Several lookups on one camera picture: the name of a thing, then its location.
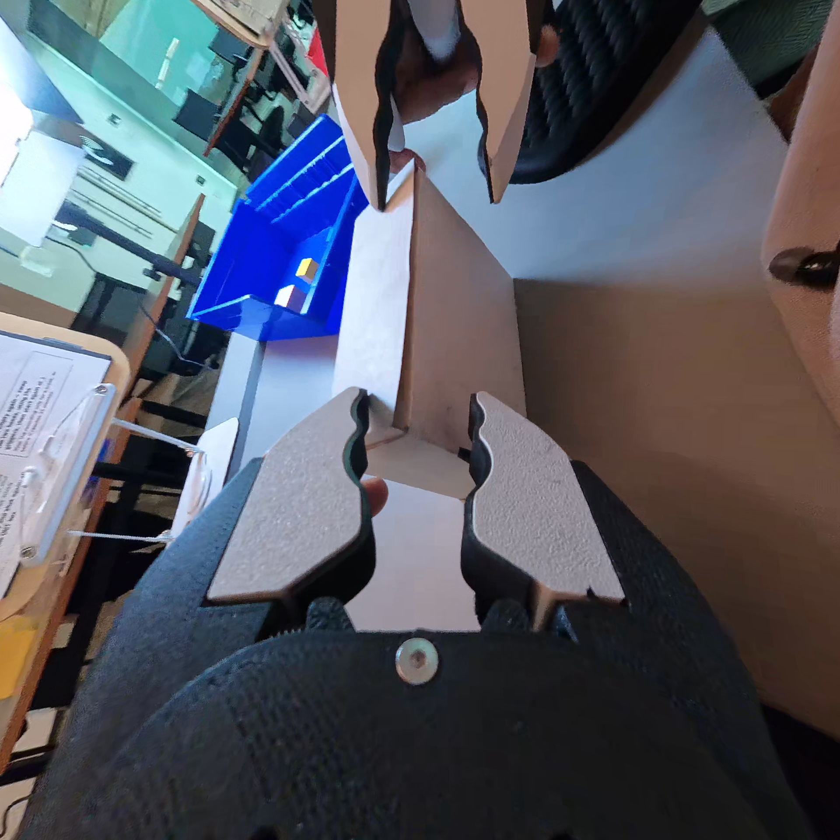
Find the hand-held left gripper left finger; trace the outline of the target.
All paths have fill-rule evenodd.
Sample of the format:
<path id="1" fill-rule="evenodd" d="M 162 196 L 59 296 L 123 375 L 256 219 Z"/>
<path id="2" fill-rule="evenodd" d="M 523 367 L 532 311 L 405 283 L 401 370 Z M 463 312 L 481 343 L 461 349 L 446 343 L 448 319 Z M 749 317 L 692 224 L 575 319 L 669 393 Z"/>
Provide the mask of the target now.
<path id="1" fill-rule="evenodd" d="M 206 597 L 213 604 L 347 604 L 375 570 L 361 479 L 369 396 L 350 387 L 267 451 Z"/>

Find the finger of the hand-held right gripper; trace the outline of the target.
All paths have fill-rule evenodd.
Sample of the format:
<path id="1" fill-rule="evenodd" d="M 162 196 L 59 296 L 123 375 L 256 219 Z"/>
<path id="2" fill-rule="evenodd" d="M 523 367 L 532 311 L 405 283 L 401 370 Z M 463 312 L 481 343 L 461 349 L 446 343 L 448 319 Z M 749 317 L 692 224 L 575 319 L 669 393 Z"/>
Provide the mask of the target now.
<path id="1" fill-rule="evenodd" d="M 355 173 L 378 211 L 387 203 L 391 152 L 405 149 L 394 94 L 404 24 L 398 2 L 335 4 L 333 92 Z"/>
<path id="2" fill-rule="evenodd" d="M 466 42 L 477 58 L 479 164 L 498 204 L 517 163 L 537 63 L 541 1 L 462 1 Z"/>

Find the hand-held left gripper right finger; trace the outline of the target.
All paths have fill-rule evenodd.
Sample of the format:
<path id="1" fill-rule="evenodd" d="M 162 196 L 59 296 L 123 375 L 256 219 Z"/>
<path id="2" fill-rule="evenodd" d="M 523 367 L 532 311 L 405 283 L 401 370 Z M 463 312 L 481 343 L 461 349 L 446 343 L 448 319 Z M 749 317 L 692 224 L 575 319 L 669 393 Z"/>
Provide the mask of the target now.
<path id="1" fill-rule="evenodd" d="M 540 632 L 562 602 L 624 589 L 561 446 L 488 392 L 470 397 L 461 573 L 477 607 L 512 601 Z"/>

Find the white cardboard box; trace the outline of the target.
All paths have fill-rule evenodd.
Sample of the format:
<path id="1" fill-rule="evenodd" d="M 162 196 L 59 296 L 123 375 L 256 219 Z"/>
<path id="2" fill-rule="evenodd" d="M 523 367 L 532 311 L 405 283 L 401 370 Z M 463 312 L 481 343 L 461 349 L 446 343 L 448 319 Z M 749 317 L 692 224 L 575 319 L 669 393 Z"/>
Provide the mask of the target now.
<path id="1" fill-rule="evenodd" d="M 513 280 L 409 164 L 354 224 L 334 394 L 367 391 L 369 473 L 464 500 L 470 397 L 526 412 Z"/>

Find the person's right hand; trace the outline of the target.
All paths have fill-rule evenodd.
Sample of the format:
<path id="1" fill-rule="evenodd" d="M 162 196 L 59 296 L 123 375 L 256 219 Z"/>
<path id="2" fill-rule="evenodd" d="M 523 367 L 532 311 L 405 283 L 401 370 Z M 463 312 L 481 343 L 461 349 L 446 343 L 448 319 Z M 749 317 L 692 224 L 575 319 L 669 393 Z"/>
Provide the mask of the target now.
<path id="1" fill-rule="evenodd" d="M 416 28 L 406 26 L 393 89 L 402 122 L 422 121 L 471 93 L 479 75 L 476 58 L 463 39 L 449 58 L 436 61 Z"/>

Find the white panel on rods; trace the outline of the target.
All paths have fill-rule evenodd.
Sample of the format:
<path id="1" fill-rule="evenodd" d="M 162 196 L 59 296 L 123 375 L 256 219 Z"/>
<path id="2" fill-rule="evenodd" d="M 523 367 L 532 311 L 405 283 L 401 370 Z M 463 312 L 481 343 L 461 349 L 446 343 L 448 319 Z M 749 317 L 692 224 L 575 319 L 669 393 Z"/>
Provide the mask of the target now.
<path id="1" fill-rule="evenodd" d="M 199 437 L 172 521 L 173 539 L 181 535 L 224 487 L 238 428 L 238 419 L 232 417 Z"/>

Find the blue plastic bin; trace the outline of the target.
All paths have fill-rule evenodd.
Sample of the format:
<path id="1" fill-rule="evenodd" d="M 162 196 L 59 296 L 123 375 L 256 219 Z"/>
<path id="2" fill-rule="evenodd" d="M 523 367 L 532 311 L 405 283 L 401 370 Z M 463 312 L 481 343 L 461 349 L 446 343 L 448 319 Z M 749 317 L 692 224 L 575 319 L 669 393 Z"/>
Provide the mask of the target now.
<path id="1" fill-rule="evenodd" d="M 368 207 L 340 126 L 317 117 L 238 201 L 188 317 L 267 342 L 339 333 L 354 223 Z M 320 264 L 309 285 L 302 259 Z M 278 290 L 308 289 L 301 314 Z"/>

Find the clear acrylic holder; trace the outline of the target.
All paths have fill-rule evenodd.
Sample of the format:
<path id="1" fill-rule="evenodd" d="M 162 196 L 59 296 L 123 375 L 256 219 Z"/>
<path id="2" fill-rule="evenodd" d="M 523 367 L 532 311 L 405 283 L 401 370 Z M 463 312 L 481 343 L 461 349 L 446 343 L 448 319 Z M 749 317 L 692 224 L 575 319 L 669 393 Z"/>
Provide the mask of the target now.
<path id="1" fill-rule="evenodd" d="M 94 386 L 47 434 L 34 464 L 22 473 L 17 555 L 22 567 L 46 560 L 116 396 L 114 384 Z"/>

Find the white machine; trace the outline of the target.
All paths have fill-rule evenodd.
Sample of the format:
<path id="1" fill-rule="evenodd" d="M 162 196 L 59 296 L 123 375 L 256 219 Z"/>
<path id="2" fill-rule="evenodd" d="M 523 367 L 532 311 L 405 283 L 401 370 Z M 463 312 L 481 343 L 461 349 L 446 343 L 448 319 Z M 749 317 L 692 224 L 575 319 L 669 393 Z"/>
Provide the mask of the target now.
<path id="1" fill-rule="evenodd" d="M 212 244 L 228 224 L 238 191 L 158 132 L 107 139 L 84 132 L 85 159 L 68 192 L 68 203 L 100 223 L 163 254 L 201 202 L 198 220 L 213 231 Z"/>

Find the long wooden edged desk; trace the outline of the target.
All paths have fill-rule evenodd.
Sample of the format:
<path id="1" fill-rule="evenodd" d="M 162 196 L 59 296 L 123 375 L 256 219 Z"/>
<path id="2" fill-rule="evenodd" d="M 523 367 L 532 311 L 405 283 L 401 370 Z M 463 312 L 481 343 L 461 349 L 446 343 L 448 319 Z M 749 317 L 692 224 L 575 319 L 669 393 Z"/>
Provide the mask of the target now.
<path id="1" fill-rule="evenodd" d="M 166 258 L 175 263 L 177 268 L 183 268 L 184 259 L 193 243 L 195 229 L 200 219 L 205 198 L 204 193 L 198 195 L 191 212 L 166 251 Z M 134 318 L 132 327 L 122 346 L 130 371 L 129 385 L 122 399 L 124 402 L 128 401 L 133 395 L 134 387 L 140 378 L 141 367 L 149 352 L 156 330 L 160 327 L 163 309 L 175 283 L 175 277 L 171 276 L 167 269 L 156 269 L 155 272 L 160 278 L 150 280 L 149 288 L 140 301 L 139 314 Z"/>

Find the dark green cloth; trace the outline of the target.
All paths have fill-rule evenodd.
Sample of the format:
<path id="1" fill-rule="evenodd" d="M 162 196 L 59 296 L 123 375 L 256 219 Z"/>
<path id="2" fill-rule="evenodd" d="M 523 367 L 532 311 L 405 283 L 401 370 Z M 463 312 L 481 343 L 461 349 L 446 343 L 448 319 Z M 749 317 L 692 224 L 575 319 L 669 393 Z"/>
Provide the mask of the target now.
<path id="1" fill-rule="evenodd" d="M 833 1 L 702 1 L 703 13 L 760 99 L 779 92 L 818 46 Z"/>

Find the printed paper sheet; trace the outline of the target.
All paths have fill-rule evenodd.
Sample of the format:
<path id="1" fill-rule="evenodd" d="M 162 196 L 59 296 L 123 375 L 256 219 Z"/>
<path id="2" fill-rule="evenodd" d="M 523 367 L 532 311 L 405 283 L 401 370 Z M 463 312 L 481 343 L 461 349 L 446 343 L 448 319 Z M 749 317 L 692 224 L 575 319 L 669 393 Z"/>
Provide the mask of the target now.
<path id="1" fill-rule="evenodd" d="M 1 596 L 18 569 L 21 475 L 48 433 L 94 386 L 106 383 L 112 358 L 56 339 L 2 331 Z"/>

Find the yellow sticky note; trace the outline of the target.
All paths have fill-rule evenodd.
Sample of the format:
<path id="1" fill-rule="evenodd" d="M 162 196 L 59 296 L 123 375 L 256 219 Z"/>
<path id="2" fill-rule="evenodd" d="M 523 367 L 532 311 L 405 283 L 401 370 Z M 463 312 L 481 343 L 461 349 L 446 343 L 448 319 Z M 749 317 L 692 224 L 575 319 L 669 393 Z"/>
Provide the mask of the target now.
<path id="1" fill-rule="evenodd" d="M 15 693 L 37 635 L 37 622 L 30 616 L 10 616 L 2 621 L 1 700 Z"/>

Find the person's light hoodie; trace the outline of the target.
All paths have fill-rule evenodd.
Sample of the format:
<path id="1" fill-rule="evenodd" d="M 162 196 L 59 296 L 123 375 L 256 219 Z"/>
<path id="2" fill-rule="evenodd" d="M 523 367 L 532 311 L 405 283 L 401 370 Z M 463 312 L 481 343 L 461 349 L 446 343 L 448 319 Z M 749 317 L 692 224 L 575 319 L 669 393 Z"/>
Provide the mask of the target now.
<path id="1" fill-rule="evenodd" d="M 781 95 L 791 130 L 761 249 L 765 267 L 786 250 L 817 253 L 838 243 L 838 43 L 827 30 L 805 65 L 807 74 L 798 70 Z M 767 277 L 794 349 L 837 423 L 838 286 Z"/>

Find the black drawstring toggle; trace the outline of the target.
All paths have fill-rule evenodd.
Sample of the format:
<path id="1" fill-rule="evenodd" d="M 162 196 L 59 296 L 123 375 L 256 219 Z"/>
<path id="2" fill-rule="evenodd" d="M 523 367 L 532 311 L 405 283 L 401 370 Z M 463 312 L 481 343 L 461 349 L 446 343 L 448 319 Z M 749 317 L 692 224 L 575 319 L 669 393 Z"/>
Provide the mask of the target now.
<path id="1" fill-rule="evenodd" d="M 839 245 L 824 251 L 807 247 L 782 250 L 770 261 L 769 272 L 773 278 L 789 285 L 834 289 L 839 274 Z"/>

